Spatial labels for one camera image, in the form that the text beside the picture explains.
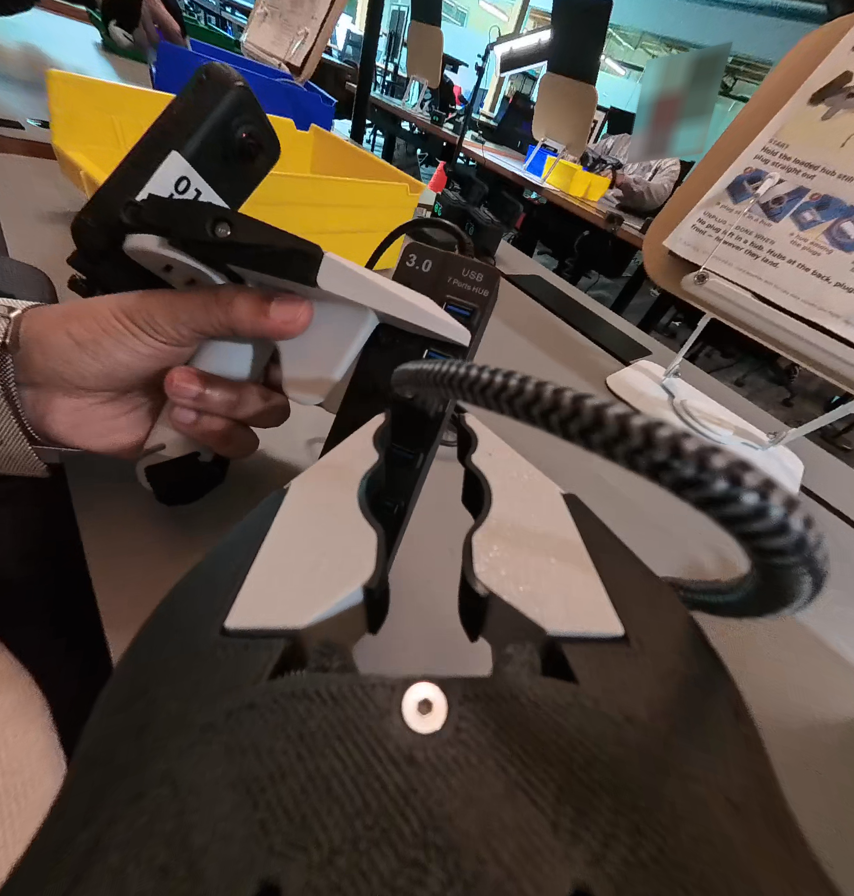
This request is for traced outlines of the yellow plastic bin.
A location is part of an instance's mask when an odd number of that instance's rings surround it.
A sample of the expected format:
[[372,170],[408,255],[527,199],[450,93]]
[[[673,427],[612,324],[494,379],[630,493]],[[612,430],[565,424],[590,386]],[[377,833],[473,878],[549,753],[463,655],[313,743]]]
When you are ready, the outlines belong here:
[[[135,85],[50,69],[51,142],[63,175],[92,196],[174,98]],[[412,219],[425,185],[318,126],[269,117],[281,156],[241,211],[364,264]]]

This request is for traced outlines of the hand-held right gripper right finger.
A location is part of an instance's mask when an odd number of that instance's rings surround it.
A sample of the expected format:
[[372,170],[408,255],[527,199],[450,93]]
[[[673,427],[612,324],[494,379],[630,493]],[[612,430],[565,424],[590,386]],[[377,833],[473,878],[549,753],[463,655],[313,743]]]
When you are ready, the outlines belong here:
[[473,414],[456,421],[472,518],[458,613],[472,642],[619,641],[624,625],[565,493]]

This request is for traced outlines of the white light bar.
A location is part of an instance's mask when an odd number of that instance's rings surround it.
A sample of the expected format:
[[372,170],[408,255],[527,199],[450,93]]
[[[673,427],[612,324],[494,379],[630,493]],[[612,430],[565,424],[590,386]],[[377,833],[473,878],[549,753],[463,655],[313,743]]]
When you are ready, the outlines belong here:
[[494,41],[491,52],[500,77],[529,71],[546,63],[550,57],[552,28],[542,28]]

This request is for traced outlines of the grey desk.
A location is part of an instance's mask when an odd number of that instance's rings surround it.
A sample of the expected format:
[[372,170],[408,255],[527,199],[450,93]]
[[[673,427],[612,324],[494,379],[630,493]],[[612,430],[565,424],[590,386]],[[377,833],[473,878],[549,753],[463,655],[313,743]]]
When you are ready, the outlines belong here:
[[[515,450],[580,498],[661,576],[736,573],[734,545],[689,508],[635,476],[513,421],[480,413]],[[183,508],[158,505],[125,462],[79,457],[65,465],[107,645],[117,661],[170,588],[264,497],[320,453],[332,415],[294,405],[260,450],[231,465],[228,481]],[[699,616],[763,736],[805,836],[844,894],[854,894],[854,472],[811,444],[803,495],[827,531],[835,578],[801,616],[740,623]],[[488,669],[488,647],[455,632],[456,583],[468,515],[463,472],[439,452],[404,533],[390,583],[402,591],[384,630],[360,645],[365,670]]]

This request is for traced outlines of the black battery charger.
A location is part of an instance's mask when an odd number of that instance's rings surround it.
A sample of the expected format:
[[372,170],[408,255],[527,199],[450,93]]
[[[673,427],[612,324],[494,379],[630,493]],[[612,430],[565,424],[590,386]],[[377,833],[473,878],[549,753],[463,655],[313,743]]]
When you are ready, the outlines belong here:
[[435,194],[432,216],[443,218],[463,230],[481,261],[494,261],[506,235],[515,232],[523,217],[523,205],[505,193],[489,194],[488,204],[477,206],[455,191]]

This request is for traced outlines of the black flag panel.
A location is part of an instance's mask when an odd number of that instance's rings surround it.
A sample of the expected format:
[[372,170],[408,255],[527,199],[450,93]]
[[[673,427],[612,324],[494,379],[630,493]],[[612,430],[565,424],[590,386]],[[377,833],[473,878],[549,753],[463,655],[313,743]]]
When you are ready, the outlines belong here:
[[421,118],[429,118],[430,100],[444,71],[441,1],[410,1],[405,70],[408,86],[403,102]]

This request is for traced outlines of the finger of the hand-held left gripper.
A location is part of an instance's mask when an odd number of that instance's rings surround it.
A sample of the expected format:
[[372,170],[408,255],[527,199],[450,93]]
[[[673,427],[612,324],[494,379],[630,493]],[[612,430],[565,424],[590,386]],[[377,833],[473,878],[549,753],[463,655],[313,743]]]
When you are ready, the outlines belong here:
[[469,347],[470,331],[434,300],[333,253],[324,252],[317,286],[372,311],[380,321]]
[[300,405],[319,405],[350,371],[378,325],[369,308],[344,299],[310,300],[307,329],[277,341],[282,390]]

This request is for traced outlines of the small yellow storage bin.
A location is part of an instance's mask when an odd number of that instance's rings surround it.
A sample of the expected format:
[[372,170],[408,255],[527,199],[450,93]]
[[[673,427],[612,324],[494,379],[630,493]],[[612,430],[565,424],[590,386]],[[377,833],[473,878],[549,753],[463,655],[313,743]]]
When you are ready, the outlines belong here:
[[558,158],[547,158],[543,168],[543,182],[574,199],[597,203],[608,192],[612,180],[606,175],[593,174],[583,167]]

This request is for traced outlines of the person's left hand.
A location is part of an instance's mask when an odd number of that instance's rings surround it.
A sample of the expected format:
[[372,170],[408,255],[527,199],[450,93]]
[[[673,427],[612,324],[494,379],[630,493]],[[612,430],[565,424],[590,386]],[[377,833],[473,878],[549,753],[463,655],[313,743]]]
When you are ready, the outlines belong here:
[[289,401],[275,360],[257,382],[189,366],[208,341],[292,340],[310,302],[250,287],[149,290],[31,308],[12,348],[21,413],[40,443],[137,457],[163,409],[180,434],[229,460],[253,455]]

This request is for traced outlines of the black desk pad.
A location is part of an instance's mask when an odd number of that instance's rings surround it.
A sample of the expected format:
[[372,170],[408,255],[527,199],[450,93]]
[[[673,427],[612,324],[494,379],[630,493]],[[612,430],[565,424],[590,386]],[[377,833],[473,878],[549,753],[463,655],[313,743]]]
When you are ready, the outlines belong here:
[[652,355],[651,350],[643,343],[543,277],[537,274],[509,273],[503,273],[502,277],[622,365],[630,365]]

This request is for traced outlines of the long black multiport hub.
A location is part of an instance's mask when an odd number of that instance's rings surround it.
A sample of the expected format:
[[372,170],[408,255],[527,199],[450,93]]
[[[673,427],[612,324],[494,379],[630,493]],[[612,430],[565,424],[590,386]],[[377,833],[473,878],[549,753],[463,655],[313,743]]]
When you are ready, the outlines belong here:
[[379,323],[354,365],[321,450],[322,455],[328,454],[372,418],[389,413],[389,421],[378,431],[379,464],[375,472],[367,473],[360,489],[366,517],[377,525],[380,551],[376,586],[365,591],[369,633],[377,633],[387,618],[389,571],[441,439],[455,416],[452,401],[424,405],[395,396],[391,376],[400,364],[412,361],[473,360],[500,287],[500,272],[493,265],[419,241],[402,248],[392,279],[461,323],[470,344],[465,349],[446,337],[410,333],[398,323]]

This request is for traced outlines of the small wooden board stand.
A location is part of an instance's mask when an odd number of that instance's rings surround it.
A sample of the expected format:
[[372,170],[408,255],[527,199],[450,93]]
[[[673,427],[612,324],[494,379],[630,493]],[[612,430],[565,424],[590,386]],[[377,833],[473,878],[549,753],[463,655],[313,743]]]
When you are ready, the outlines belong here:
[[587,146],[612,7],[612,1],[554,1],[550,25],[521,34],[532,39],[546,63],[533,110],[536,146],[526,156],[524,171],[545,145],[571,155]]

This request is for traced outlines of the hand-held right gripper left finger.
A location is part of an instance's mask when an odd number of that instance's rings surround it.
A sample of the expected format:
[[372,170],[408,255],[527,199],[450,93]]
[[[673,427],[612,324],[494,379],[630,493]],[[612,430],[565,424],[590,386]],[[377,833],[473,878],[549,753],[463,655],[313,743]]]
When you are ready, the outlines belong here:
[[367,507],[380,413],[296,476],[224,620],[237,634],[361,636],[388,616],[386,537]]

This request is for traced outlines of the wooden document board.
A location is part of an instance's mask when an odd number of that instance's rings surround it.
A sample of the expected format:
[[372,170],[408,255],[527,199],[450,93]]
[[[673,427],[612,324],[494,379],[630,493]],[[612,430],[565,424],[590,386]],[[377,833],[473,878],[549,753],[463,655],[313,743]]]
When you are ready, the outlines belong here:
[[674,297],[791,358],[839,389],[854,395],[854,346],[814,322],[810,312],[786,309],[764,297],[762,286],[738,284],[735,273],[710,273],[676,248],[673,234],[690,222],[723,175],[752,142],[763,136],[795,94],[854,30],[854,11],[805,36],[769,73],[744,110],[680,186],[645,238],[645,268],[652,281]]

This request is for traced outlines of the black pole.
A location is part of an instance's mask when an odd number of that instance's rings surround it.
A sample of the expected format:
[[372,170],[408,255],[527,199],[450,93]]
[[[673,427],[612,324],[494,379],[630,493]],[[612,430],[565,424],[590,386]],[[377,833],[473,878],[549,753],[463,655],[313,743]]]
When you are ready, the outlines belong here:
[[369,98],[376,71],[376,56],[385,1],[368,1],[363,28],[360,64],[355,85],[350,140],[364,145]]

